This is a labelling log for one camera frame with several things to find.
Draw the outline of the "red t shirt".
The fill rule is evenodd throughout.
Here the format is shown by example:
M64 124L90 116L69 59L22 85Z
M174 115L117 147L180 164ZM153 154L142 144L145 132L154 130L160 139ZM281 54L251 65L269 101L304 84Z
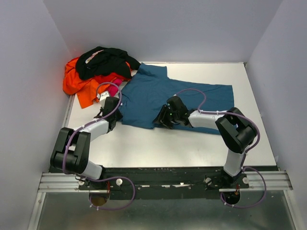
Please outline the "red t shirt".
M110 73L109 75L96 75L94 76L94 79L99 84L104 83L104 82L114 82L115 80L121 80L121 81L126 80L126 78L114 72Z

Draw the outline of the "orange t shirt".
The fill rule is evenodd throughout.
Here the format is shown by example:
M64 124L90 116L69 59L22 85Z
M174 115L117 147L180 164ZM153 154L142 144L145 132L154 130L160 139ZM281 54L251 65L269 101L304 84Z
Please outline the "orange t shirt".
M76 63L78 58L69 61L65 66L63 91L68 95L76 94L82 109L99 102L97 99L98 93L103 93L107 90L110 84L99 86L100 84L93 78L81 80L76 71Z

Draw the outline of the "magenta pink t shirt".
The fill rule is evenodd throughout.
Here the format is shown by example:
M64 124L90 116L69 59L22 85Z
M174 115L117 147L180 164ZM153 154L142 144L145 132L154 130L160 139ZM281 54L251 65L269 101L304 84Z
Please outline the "magenta pink t shirt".
M116 78L113 83L117 86L120 86L122 84L122 80L121 79L118 79ZM107 91L109 92L110 96L114 97L117 93L118 93L118 88L114 85L110 85L108 88L107 88Z

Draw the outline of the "teal blue t shirt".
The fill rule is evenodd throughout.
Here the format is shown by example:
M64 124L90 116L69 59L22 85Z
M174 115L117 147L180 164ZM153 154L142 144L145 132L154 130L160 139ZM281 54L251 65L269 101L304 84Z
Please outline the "teal blue t shirt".
M188 109L200 105L206 111L224 111L235 105L231 85L209 84L205 75L198 77L192 68L171 70L142 63L121 92L122 124L145 129L157 127L153 120L175 93Z

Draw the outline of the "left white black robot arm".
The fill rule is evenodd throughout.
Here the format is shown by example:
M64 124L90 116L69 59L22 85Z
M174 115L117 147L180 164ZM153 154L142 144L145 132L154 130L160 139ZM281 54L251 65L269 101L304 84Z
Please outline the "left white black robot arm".
M95 189L106 185L103 167L89 160L91 141L112 131L122 118L119 98L107 97L94 119L76 129L63 127L58 134L50 158L50 166L66 174L90 178Z

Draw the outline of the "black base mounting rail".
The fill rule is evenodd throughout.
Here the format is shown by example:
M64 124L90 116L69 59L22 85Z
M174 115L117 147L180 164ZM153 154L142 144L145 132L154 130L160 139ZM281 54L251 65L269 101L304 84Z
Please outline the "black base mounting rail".
M279 170L276 166L252 166L233 179L223 172L222 167L107 168L103 169L99 182L74 176L83 189L88 185L107 190L106 193L88 195L110 200L219 199L224 193L232 202L240 197L240 185L248 187L246 172L259 174L261 171Z

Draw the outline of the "black t shirt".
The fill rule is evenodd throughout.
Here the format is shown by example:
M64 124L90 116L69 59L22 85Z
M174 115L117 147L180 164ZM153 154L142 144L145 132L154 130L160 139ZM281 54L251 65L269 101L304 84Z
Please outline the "black t shirt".
M138 70L140 62L128 55L127 51L118 48L98 46L82 54L75 65L81 80L94 76L118 74L125 79L131 79L131 71Z

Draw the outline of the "aluminium frame rail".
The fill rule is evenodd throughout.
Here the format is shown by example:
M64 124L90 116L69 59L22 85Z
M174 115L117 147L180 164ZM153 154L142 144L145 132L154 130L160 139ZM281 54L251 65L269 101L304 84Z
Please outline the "aluminium frame rail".
M286 171L246 172L248 187L239 186L240 191L286 191L293 190ZM41 176L38 192L40 193L106 193L106 189L94 189L86 186L84 189L74 175L63 173L44 173Z

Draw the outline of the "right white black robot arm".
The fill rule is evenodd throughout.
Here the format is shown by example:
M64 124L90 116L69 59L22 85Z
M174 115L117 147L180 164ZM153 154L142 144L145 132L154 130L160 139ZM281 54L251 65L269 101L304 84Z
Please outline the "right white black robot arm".
M237 184L247 152L254 148L260 139L256 124L245 117L238 108L216 112L199 108L189 110L177 95L167 100L153 123L168 129L179 124L184 127L218 130L228 148L223 168L225 173L221 175L221 183L227 188Z

